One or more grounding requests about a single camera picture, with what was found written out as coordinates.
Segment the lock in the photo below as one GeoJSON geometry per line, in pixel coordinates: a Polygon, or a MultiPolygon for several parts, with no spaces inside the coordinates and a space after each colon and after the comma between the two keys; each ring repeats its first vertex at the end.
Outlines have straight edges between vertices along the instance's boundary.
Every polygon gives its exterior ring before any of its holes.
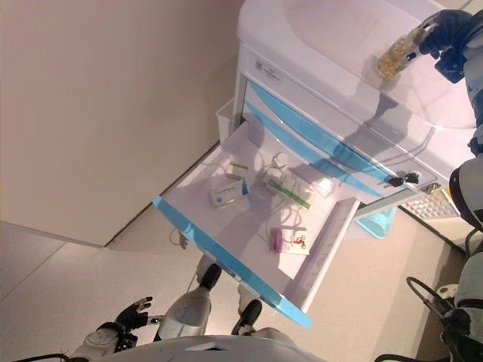
{"type": "Polygon", "coordinates": [[[420,174],[418,172],[407,173],[405,176],[405,182],[414,183],[417,185],[418,183],[420,183],[420,174]]]}
{"type": "Polygon", "coordinates": [[[389,179],[388,183],[391,185],[391,186],[394,186],[394,187],[399,187],[401,186],[403,183],[405,183],[404,179],[402,177],[398,177],[398,176],[394,176],[393,178],[389,179]]]}

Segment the white wall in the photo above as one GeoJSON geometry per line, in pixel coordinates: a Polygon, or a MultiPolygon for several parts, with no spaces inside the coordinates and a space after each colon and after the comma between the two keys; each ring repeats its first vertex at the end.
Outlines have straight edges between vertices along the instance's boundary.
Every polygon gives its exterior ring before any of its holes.
{"type": "Polygon", "coordinates": [[[104,245],[217,140],[241,0],[5,0],[2,220],[104,245]]]}

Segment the tiled floor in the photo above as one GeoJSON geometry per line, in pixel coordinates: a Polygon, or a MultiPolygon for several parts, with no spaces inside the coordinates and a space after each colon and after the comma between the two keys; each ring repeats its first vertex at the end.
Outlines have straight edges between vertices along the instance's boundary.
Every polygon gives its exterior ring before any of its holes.
{"type": "MultiPolygon", "coordinates": [[[[59,244],[25,239],[20,249],[13,243],[22,235],[3,228],[2,360],[72,351],[85,334],[145,295],[155,297],[152,314],[166,311],[189,286],[201,255],[192,245],[186,250],[174,245],[172,229],[150,208],[107,248],[66,243],[43,261],[59,244]],[[38,256],[37,262],[25,261],[24,250],[38,256]],[[17,273],[16,265],[25,267],[17,273]]],[[[440,239],[399,213],[385,240],[343,241],[309,310],[309,330],[268,306],[257,326],[279,328],[328,361],[372,360],[388,351],[442,357],[438,326],[405,278],[413,275],[433,286],[453,283],[462,264],[440,239]]],[[[223,274],[212,291],[208,333],[231,330],[238,317],[236,287],[223,274]]],[[[155,327],[140,330],[140,344],[154,334],[155,327]]]]}

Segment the cable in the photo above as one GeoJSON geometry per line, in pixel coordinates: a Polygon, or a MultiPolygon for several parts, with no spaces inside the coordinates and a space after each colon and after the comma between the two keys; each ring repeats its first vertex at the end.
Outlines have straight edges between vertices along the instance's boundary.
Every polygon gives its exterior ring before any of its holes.
{"type": "Polygon", "coordinates": [[[424,361],[424,360],[416,360],[414,358],[409,358],[405,356],[400,356],[399,354],[382,354],[377,357],[374,362],[383,362],[385,360],[397,360],[399,362],[450,362],[450,357],[445,357],[440,360],[434,361],[424,361]]]}
{"type": "Polygon", "coordinates": [[[33,360],[47,360],[49,358],[60,358],[65,362],[70,362],[70,358],[68,358],[66,355],[62,353],[44,354],[43,356],[24,358],[22,360],[16,360],[14,362],[31,362],[33,360]]]}
{"type": "Polygon", "coordinates": [[[430,311],[432,311],[434,314],[436,314],[438,316],[438,319],[440,321],[443,320],[443,314],[435,307],[434,304],[432,304],[429,299],[427,299],[425,296],[423,296],[423,294],[421,294],[419,292],[418,289],[416,289],[416,287],[413,285],[413,283],[419,285],[420,287],[422,287],[426,292],[428,292],[429,294],[431,294],[432,296],[435,297],[435,299],[439,302],[439,305],[441,305],[443,308],[444,308],[444,305],[447,306],[447,311],[453,309],[453,306],[449,303],[449,301],[447,300],[444,300],[443,298],[441,298],[433,289],[431,289],[430,287],[428,287],[427,285],[425,285],[422,281],[414,278],[414,277],[407,277],[406,278],[406,282],[408,283],[408,286],[411,288],[411,290],[414,292],[414,294],[416,294],[418,296],[418,298],[420,298],[424,305],[426,307],[429,308],[430,311]]]}
{"type": "Polygon", "coordinates": [[[465,252],[466,252],[466,258],[469,259],[471,256],[471,252],[469,251],[469,242],[471,241],[471,238],[473,237],[474,234],[478,232],[477,228],[474,228],[472,231],[468,233],[465,239],[465,252]]]}

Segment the label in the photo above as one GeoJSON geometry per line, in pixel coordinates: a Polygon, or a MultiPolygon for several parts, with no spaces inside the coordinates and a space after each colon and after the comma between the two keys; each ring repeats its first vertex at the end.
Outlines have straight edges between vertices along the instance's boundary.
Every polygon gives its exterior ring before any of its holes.
{"type": "Polygon", "coordinates": [[[280,83],[283,80],[283,75],[277,69],[264,64],[261,60],[255,60],[255,69],[263,72],[267,78],[280,83]]]}

